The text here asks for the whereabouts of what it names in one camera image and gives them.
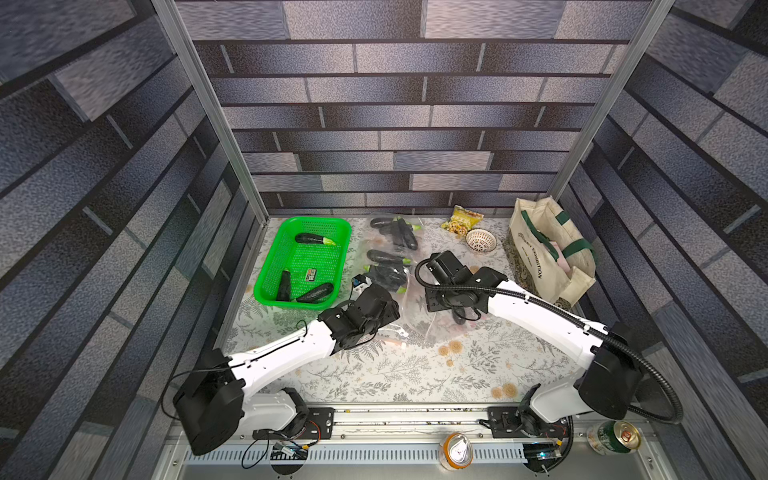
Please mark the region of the clear pink-dotted zip-top bag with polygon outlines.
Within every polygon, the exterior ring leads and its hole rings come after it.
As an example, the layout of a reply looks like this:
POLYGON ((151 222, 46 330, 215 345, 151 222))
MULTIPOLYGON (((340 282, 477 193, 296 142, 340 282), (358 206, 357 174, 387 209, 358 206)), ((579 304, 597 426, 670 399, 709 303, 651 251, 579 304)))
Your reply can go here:
POLYGON ((426 234, 424 222, 412 216, 381 215, 366 219, 365 238, 373 245, 395 252, 416 252, 426 234))

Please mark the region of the long eggplant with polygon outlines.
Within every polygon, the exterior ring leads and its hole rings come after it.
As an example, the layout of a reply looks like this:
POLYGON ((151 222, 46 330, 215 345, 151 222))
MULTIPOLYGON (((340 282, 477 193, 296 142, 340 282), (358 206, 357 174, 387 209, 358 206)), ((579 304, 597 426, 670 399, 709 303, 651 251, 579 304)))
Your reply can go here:
POLYGON ((398 283, 408 282, 408 269, 404 265, 378 264, 366 265, 365 273, 371 278, 389 279, 398 283))

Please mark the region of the large eggplant front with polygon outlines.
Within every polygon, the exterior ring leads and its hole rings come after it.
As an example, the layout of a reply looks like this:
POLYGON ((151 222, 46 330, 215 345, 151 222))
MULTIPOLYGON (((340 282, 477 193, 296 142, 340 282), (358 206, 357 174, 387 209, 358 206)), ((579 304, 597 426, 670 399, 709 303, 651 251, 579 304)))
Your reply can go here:
POLYGON ((404 218, 397 220, 398 229, 402 239, 402 243, 409 250, 417 250, 419 248, 416 233, 421 229, 419 225, 414 225, 406 221, 404 218))

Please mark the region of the long eggplant stem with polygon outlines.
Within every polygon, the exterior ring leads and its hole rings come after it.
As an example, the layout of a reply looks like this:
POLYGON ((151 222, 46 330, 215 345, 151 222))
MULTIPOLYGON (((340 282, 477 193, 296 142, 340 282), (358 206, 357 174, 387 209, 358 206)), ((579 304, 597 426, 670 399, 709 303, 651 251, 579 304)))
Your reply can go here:
POLYGON ((399 223, 397 221, 393 222, 389 226, 389 231, 390 231, 390 236, 391 236, 393 245, 398 251, 402 251, 405 248, 405 244, 404 244, 399 223))

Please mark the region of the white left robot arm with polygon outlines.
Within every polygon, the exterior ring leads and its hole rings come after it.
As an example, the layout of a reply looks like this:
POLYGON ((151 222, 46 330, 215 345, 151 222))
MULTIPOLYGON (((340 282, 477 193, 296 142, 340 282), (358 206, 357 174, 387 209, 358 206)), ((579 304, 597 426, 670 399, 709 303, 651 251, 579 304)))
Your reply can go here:
POLYGON ((296 332, 264 347, 226 356, 203 354, 185 378, 172 404, 193 454, 207 454, 226 443, 244 423, 253 432, 293 437, 307 421, 308 409, 291 388, 276 394, 261 390, 298 368, 340 351, 400 317, 399 304, 372 284, 354 300, 322 311, 296 332))

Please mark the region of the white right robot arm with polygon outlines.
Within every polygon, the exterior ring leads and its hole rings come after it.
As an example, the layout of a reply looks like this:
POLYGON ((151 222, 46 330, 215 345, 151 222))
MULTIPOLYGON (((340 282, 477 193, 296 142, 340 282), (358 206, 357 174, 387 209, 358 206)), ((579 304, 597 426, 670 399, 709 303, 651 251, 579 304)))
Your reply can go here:
POLYGON ((436 280, 434 285, 418 280, 432 307, 474 309, 507 320, 575 362, 574 374, 532 387, 520 403, 525 415, 547 424, 590 411, 612 420, 625 418, 642 373, 631 356, 602 337, 626 344, 626 336, 599 322, 570 315, 494 269, 482 267, 473 273, 450 251, 420 262, 416 276, 421 268, 436 280))

